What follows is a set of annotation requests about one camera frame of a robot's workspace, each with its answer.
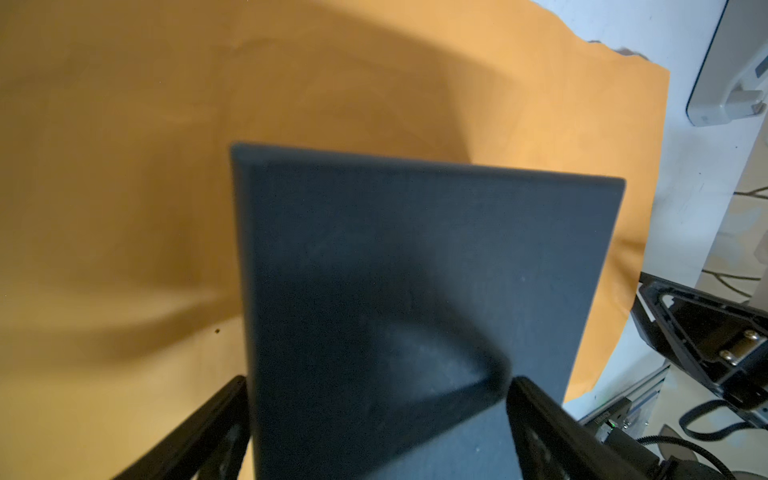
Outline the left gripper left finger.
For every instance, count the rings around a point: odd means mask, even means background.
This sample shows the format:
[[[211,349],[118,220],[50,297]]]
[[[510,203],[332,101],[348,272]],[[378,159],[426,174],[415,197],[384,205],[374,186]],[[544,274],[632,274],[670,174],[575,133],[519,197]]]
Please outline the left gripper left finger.
[[[119,479],[236,479],[251,439],[247,381],[232,378]]]

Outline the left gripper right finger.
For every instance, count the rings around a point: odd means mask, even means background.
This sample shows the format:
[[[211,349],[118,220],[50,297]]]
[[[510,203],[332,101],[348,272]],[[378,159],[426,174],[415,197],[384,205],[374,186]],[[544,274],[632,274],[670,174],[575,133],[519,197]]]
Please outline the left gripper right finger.
[[[642,479],[530,379],[512,379],[506,410],[524,480]]]

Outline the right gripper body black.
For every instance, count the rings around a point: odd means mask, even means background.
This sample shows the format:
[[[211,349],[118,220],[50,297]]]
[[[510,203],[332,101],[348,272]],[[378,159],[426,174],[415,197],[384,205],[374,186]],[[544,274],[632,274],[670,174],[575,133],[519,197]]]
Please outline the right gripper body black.
[[[726,407],[733,429],[767,427],[767,314],[641,273],[631,316],[640,337],[716,396],[684,414],[683,429]]]

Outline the black gift box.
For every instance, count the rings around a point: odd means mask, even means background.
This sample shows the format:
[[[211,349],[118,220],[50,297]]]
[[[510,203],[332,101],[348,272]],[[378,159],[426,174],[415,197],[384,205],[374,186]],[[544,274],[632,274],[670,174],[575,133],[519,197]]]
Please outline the black gift box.
[[[563,400],[625,181],[230,155],[256,476],[519,478],[511,379]]]

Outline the orange wrapping paper sheet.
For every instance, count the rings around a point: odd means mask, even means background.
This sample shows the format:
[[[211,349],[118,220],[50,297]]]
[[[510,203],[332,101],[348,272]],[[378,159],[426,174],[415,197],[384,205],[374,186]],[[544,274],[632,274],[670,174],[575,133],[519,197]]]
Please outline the orange wrapping paper sheet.
[[[669,72],[530,1],[5,1],[1,475],[107,479],[233,375],[229,145],[627,190],[566,398],[630,308]]]

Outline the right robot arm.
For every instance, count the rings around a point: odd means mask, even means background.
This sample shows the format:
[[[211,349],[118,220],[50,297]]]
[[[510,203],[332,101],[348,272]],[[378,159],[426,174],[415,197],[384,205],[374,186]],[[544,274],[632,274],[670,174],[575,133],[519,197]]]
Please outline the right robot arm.
[[[645,479],[747,479],[704,448],[767,427],[767,316],[747,305],[644,273],[632,307],[640,337],[713,399],[681,415],[678,432],[633,438],[638,392],[608,403],[587,426]]]

